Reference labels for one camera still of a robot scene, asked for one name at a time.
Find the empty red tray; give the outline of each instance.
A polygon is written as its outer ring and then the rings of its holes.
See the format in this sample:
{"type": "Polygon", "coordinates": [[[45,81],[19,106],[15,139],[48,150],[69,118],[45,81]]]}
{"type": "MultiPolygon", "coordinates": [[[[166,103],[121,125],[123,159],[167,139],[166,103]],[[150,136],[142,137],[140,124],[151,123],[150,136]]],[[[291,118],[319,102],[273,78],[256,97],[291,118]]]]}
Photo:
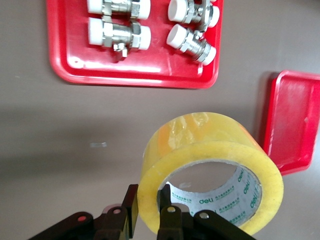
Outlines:
{"type": "Polygon", "coordinates": [[[273,80],[264,150],[282,175],[307,169],[320,119],[320,75],[285,70],[273,80]]]}
{"type": "MultiPolygon", "coordinates": [[[[223,0],[214,5],[220,9],[220,19],[205,33],[207,41],[217,49],[214,61],[203,66],[166,44],[176,22],[168,20],[170,0],[151,0],[150,17],[140,20],[151,29],[148,50],[131,52],[124,61],[114,63],[111,49],[88,43],[87,0],[47,0],[49,57],[52,68],[64,80],[76,84],[112,86],[148,86],[201,89],[211,87],[217,77],[223,0]]],[[[128,24],[128,20],[115,19],[128,24]]]]}

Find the metal valve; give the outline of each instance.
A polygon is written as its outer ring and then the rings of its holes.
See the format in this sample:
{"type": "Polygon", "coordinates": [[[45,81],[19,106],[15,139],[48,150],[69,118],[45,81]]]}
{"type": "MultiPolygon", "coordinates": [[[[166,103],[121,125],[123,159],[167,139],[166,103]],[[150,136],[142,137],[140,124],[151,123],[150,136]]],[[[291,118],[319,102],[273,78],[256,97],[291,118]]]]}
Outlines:
{"type": "Polygon", "coordinates": [[[151,43],[151,31],[131,20],[130,26],[113,23],[111,17],[102,19],[89,17],[88,38],[92,45],[113,48],[116,61],[123,61],[129,51],[147,50],[151,43]]]}
{"type": "Polygon", "coordinates": [[[197,30],[204,33],[213,28],[219,20],[220,10],[210,0],[195,4],[194,0],[171,0],[168,8],[170,21],[183,24],[197,24],[197,30]]]}
{"type": "Polygon", "coordinates": [[[145,20],[150,15],[151,0],[87,0],[88,12],[105,16],[126,15],[145,20]]]}
{"type": "Polygon", "coordinates": [[[171,29],[166,43],[183,53],[189,54],[194,61],[198,61],[205,66],[209,65],[217,54],[216,48],[205,39],[200,40],[195,32],[179,24],[174,25],[171,29]]]}

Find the small red tray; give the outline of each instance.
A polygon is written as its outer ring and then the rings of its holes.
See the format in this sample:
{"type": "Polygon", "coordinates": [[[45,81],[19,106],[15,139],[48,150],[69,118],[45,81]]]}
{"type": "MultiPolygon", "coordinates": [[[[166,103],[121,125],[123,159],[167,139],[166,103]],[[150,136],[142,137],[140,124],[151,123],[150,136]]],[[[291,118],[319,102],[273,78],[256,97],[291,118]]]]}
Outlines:
{"type": "Polygon", "coordinates": [[[282,175],[307,169],[320,120],[320,75],[285,70],[273,80],[264,150],[282,175]]]}
{"type": "MultiPolygon", "coordinates": [[[[211,87],[217,77],[220,57],[220,38],[223,0],[214,5],[220,9],[220,19],[209,28],[205,37],[216,48],[214,61],[203,66],[189,56],[177,54],[166,44],[176,22],[168,20],[170,0],[151,0],[150,17],[140,20],[151,29],[148,50],[131,52],[124,61],[114,63],[111,49],[88,43],[87,0],[47,0],[49,57],[52,68],[64,80],[76,84],[145,86],[164,88],[204,89],[211,87]]],[[[118,23],[128,24],[125,19],[118,23]]]]}

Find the gray surface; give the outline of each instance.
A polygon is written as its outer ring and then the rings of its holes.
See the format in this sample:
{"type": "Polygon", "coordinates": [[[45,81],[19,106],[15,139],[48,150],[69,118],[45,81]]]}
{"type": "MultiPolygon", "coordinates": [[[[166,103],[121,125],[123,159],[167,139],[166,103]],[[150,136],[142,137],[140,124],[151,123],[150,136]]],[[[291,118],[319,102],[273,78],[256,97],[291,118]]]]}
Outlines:
{"type": "MultiPolygon", "coordinates": [[[[226,0],[219,77],[207,90],[69,85],[49,66],[46,26],[45,1],[1,1],[3,240],[120,202],[139,182],[149,138],[174,117],[217,112],[257,137],[269,73],[320,73],[318,0],[226,0]]],[[[284,178],[283,204],[257,239],[319,239],[319,149],[309,170],[284,178]]],[[[156,237],[139,222],[135,239],[156,237]]]]}

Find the white cap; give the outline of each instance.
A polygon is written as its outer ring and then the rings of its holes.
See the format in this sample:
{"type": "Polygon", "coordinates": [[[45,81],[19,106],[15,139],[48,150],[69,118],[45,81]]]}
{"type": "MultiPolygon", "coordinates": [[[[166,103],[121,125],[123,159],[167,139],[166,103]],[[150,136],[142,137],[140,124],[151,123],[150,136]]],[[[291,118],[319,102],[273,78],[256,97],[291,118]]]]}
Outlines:
{"type": "Polygon", "coordinates": [[[209,28],[213,28],[215,25],[217,25],[219,18],[220,18],[220,9],[217,6],[213,6],[213,16],[209,23],[209,28]]]}
{"type": "Polygon", "coordinates": [[[171,0],[168,8],[168,18],[173,22],[182,22],[187,14],[187,0],[171,0]]]}
{"type": "Polygon", "coordinates": [[[102,45],[103,44],[104,24],[102,19],[89,17],[88,36],[89,44],[102,45]]]}
{"type": "Polygon", "coordinates": [[[215,59],[216,54],[217,54],[217,49],[211,46],[208,56],[202,62],[203,65],[205,66],[209,65],[215,59]]]}
{"type": "Polygon", "coordinates": [[[102,0],[87,0],[86,4],[90,14],[102,14],[102,0]]]}
{"type": "Polygon", "coordinates": [[[140,9],[138,19],[146,20],[150,15],[151,0],[140,0],[140,9]]]}
{"type": "Polygon", "coordinates": [[[185,41],[187,37],[187,29],[176,24],[173,26],[169,35],[166,39],[166,44],[170,45],[171,47],[178,49],[185,41]]]}
{"type": "Polygon", "coordinates": [[[151,30],[148,26],[141,26],[140,33],[140,50],[147,50],[151,43],[151,30]]]}

